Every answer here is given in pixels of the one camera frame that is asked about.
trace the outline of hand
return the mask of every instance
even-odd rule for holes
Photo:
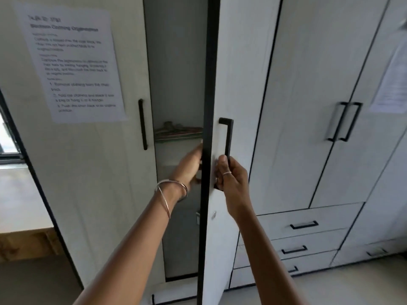
[[[184,184],[189,190],[191,188],[192,180],[196,180],[195,175],[198,172],[201,157],[202,143],[181,159],[180,163],[171,174],[170,179]]]
[[[218,188],[226,196],[227,211],[235,221],[248,212],[254,212],[249,196],[247,171],[236,159],[230,157],[229,167],[226,155],[219,156],[216,177]]]

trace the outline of right hand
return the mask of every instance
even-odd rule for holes
[[[227,211],[235,221],[242,215],[253,212],[247,171],[236,159],[230,157],[229,167],[226,155],[219,156],[216,177],[216,185],[225,193]]]

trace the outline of forearm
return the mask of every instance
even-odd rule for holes
[[[262,304],[304,305],[254,211],[242,210],[236,219]]]
[[[183,189],[171,183],[161,185],[161,188],[171,212]],[[165,202],[158,191],[74,305],[138,304],[168,222]]]

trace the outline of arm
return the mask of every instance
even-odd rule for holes
[[[246,169],[232,157],[229,169],[226,156],[222,155],[216,174],[217,185],[226,196],[227,210],[245,242],[261,303],[305,305],[254,213]]]
[[[171,176],[191,187],[199,168],[202,145],[188,153]],[[185,195],[179,184],[160,185],[169,211]],[[147,208],[117,247],[94,281],[80,294],[74,305],[134,305],[139,304],[155,254],[169,222],[165,202],[157,191]]]

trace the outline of paper sheet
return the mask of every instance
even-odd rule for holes
[[[407,111],[407,39],[394,52],[369,111]]]
[[[14,3],[56,123],[126,119],[108,11]]]

